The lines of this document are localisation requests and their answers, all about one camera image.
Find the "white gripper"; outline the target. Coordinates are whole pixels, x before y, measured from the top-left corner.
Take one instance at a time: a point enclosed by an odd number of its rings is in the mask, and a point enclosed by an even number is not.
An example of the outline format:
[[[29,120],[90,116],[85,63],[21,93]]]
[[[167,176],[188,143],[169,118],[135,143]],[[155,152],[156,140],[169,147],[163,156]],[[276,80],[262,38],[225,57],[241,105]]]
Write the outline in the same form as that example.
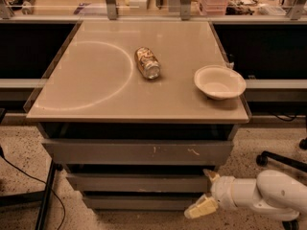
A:
[[[220,176],[217,172],[204,169],[203,173],[211,182],[211,195],[202,195],[194,204],[184,211],[184,216],[188,219],[213,214],[217,211],[218,205],[225,210],[235,210],[237,208],[232,197],[232,184],[235,180],[233,176]]]

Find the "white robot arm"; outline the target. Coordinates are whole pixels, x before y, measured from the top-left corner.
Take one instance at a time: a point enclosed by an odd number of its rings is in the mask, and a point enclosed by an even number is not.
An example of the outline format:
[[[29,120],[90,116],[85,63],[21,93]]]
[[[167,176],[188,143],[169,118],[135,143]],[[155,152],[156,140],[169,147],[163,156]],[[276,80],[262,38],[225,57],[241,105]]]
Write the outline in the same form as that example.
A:
[[[211,196],[203,194],[189,206],[184,216],[196,219],[225,210],[249,208],[271,219],[291,221],[307,214],[307,187],[287,174],[275,170],[261,171],[256,178],[220,176],[204,171],[211,181]]]

